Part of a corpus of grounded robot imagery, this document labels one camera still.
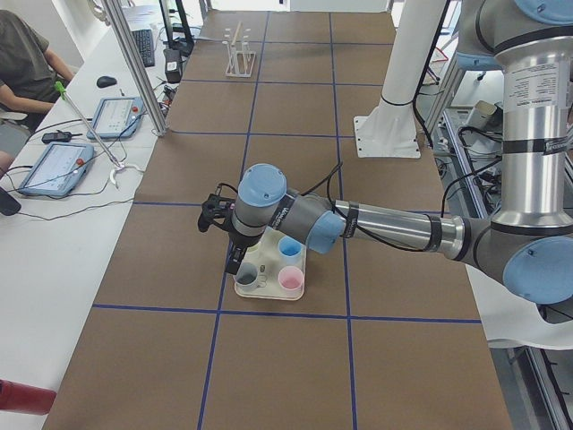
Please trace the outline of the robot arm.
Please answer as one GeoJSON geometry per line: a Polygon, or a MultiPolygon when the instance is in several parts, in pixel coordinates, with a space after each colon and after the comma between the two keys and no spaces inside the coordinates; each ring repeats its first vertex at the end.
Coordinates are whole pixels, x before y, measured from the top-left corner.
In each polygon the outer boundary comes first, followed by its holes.
{"type": "Polygon", "coordinates": [[[572,218],[563,209],[568,148],[572,4],[465,1],[458,57],[468,70],[503,72],[501,207],[490,219],[449,219],[303,196],[269,164],[249,168],[227,205],[236,274],[250,246],[274,228],[324,254],[345,237],[412,252],[439,252],[546,305],[572,295],[572,218]]]}

